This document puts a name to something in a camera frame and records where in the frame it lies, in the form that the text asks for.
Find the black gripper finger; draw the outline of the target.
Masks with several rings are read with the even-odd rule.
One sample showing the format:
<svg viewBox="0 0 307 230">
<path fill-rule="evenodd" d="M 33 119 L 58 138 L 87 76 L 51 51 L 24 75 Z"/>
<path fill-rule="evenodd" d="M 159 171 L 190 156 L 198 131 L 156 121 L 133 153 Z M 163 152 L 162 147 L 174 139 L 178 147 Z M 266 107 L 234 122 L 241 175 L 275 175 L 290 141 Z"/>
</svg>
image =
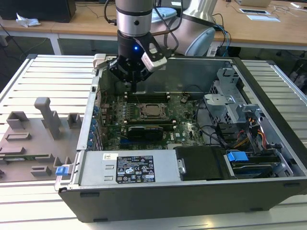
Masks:
<svg viewBox="0 0 307 230">
<path fill-rule="evenodd" d="M 145 81 L 152 75 L 147 68 L 134 71 L 134 92 L 137 91 L 137 84 L 141 81 Z"/>
<path fill-rule="evenodd" d="M 134 69 L 130 59 L 116 58 L 109 63 L 108 69 L 121 82 L 129 85 L 131 92 L 135 92 Z"/>
</svg>

